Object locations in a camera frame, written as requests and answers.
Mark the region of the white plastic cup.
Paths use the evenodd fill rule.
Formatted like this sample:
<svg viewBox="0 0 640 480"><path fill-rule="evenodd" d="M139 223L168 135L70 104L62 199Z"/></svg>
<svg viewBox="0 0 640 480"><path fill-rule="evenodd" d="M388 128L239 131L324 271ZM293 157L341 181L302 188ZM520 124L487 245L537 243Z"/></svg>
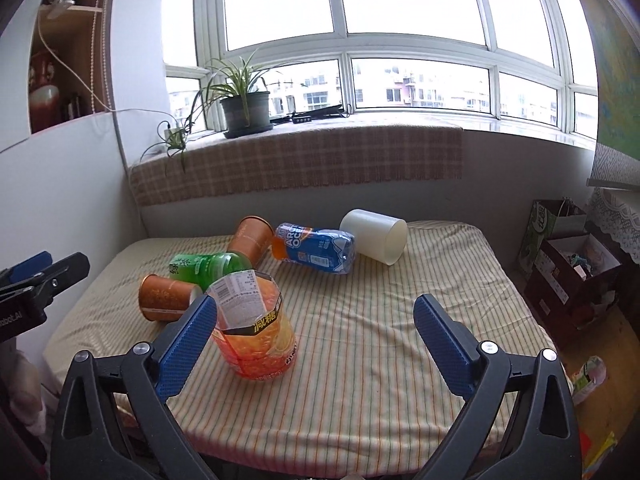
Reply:
<svg viewBox="0 0 640 480"><path fill-rule="evenodd" d="M340 229L355 237L359 255L392 266L407 246L408 224L404 219L364 209L344 215Z"/></svg>

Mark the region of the blue orange plastic cup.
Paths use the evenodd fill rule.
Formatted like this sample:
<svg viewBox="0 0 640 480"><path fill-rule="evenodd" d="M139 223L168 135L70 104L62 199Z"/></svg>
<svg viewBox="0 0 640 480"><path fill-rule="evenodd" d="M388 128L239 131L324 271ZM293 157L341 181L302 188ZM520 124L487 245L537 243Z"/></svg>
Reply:
<svg viewBox="0 0 640 480"><path fill-rule="evenodd" d="M277 260L337 275L349 274L357 255L352 233L292 223L274 231L271 253Z"/></svg>

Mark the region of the brown paper cup lying near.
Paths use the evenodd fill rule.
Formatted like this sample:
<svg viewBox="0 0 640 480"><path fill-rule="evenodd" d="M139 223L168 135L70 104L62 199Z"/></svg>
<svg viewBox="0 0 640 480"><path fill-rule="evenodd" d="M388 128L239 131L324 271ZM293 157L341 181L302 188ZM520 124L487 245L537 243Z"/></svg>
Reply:
<svg viewBox="0 0 640 480"><path fill-rule="evenodd" d="M148 321L174 322L202 293L197 284L149 274L138 290L139 310Z"/></svg>

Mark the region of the green white paper bag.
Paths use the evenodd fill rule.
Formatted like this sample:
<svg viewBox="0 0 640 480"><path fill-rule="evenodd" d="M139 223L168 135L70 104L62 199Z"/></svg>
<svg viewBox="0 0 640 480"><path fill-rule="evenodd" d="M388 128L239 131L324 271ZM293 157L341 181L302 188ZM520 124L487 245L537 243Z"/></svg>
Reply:
<svg viewBox="0 0 640 480"><path fill-rule="evenodd" d="M532 274L544 240L582 234L586 221L586 212L570 198L534 200L518 251L518 266L526 278Z"/></svg>

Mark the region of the striped table cloth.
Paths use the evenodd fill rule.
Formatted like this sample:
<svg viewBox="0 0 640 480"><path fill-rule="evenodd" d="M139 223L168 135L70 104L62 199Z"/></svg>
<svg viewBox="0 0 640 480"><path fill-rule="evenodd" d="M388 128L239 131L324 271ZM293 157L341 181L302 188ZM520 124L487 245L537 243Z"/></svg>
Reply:
<svg viewBox="0 0 640 480"><path fill-rule="evenodd" d="M209 342L168 402L198 452L230 462L328 478L420 469L463 404L414 327L423 294L507 352L533 356L551 344L483 232L466 223L411 223L392 266L360 258L333 275L265 258L260 268L293 326L292 367L252 382Z"/></svg>

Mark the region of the brown paper cup far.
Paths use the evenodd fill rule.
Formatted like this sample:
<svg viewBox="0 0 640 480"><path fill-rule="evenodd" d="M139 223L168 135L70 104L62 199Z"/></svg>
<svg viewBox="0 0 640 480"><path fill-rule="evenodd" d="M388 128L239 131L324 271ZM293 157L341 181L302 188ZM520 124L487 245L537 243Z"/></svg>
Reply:
<svg viewBox="0 0 640 480"><path fill-rule="evenodd" d="M272 237L273 228L267 220L247 216L239 222L227 250L247 258L250 265L256 268L270 247Z"/></svg>

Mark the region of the black device on windowsill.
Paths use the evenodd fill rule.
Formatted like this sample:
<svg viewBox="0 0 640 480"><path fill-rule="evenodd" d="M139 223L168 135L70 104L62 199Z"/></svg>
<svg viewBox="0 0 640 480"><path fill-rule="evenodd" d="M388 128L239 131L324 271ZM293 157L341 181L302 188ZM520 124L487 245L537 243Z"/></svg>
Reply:
<svg viewBox="0 0 640 480"><path fill-rule="evenodd" d="M304 122L313 122L314 120L323 120L330 118L345 118L348 114L341 105L320 107L316 110L307 110L306 112L293 112L283 117L271 118L273 125L282 125L292 122L292 124L303 124Z"/></svg>

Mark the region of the potted spider plant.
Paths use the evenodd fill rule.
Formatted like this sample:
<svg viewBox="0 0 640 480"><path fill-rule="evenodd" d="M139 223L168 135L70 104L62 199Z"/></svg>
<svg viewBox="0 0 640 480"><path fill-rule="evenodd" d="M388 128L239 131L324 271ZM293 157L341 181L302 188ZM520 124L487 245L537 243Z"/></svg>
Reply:
<svg viewBox="0 0 640 480"><path fill-rule="evenodd" d="M247 56L240 55L237 58L212 58L206 66L205 82L194 94L186 117L174 118L171 122L160 122L156 129L160 140L143 151L140 162L160 148L165 150L168 157L182 156L186 148L168 150L164 141L164 131L167 128L183 128L188 134L188 144L196 123L215 106L221 108L226 125L224 136L227 139L271 130L273 124L270 122L270 93L264 79L271 67L254 62L257 52L258 50L254 50Z"/></svg>

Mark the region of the green plastic cup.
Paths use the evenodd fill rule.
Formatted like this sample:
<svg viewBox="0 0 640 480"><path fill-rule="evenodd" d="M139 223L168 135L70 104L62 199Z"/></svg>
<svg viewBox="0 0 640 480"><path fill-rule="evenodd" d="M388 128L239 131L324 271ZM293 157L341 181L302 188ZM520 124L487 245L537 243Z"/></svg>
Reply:
<svg viewBox="0 0 640 480"><path fill-rule="evenodd" d="M250 260L235 252L216 252L210 255L177 254L168 264L171 278L198 285L203 292L223 276L251 268Z"/></svg>

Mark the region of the red orange plastic cup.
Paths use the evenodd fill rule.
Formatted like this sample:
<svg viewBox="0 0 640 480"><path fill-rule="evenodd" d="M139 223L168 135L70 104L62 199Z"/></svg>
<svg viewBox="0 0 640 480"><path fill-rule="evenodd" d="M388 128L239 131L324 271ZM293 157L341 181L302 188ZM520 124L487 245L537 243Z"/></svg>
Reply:
<svg viewBox="0 0 640 480"><path fill-rule="evenodd" d="M294 363L297 342L280 287L268 274L245 270L207 289L217 308L212 339L235 374L264 382Z"/></svg>

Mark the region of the plaid windowsill cloth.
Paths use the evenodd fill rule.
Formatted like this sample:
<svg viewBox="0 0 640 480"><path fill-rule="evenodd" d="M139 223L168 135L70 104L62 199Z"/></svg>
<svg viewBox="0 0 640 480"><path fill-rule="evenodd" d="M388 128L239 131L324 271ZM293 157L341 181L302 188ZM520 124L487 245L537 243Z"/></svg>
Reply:
<svg viewBox="0 0 640 480"><path fill-rule="evenodd" d="M338 125L221 140L130 169L140 207L253 192L351 184L458 180L462 131Z"/></svg>

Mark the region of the dark cardboard box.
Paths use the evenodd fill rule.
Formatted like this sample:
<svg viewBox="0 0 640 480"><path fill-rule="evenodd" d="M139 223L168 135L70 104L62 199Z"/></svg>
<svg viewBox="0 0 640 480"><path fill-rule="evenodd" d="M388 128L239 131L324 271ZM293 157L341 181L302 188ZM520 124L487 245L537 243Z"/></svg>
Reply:
<svg viewBox="0 0 640 480"><path fill-rule="evenodd" d="M608 310L622 267L591 234L541 243L524 297L556 346L574 342Z"/></svg>

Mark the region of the white power adapter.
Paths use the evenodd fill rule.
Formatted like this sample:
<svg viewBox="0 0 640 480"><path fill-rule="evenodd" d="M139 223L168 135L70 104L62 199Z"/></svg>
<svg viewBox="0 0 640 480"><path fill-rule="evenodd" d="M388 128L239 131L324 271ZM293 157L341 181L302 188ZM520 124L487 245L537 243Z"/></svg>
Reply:
<svg viewBox="0 0 640 480"><path fill-rule="evenodd" d="M183 128L167 128L163 136L168 150L184 150L186 148L187 135Z"/></svg>

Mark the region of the white lace cloth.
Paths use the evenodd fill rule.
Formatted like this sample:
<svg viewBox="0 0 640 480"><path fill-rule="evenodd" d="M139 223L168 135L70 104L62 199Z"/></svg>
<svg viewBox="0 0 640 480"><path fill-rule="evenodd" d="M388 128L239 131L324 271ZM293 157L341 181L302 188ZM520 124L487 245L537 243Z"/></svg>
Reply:
<svg viewBox="0 0 640 480"><path fill-rule="evenodd" d="M640 263L638 192L595 188L588 203L588 219L619 244L635 264Z"/></svg>

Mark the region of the window frame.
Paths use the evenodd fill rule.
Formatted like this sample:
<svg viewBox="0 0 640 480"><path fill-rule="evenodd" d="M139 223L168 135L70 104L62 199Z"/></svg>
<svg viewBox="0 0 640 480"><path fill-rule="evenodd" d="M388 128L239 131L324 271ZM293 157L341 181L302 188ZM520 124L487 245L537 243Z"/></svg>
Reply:
<svg viewBox="0 0 640 480"><path fill-rule="evenodd" d="M217 61L267 67L273 118L339 105L525 122L593 139L596 63L579 0L160 0L169 106Z"/></svg>

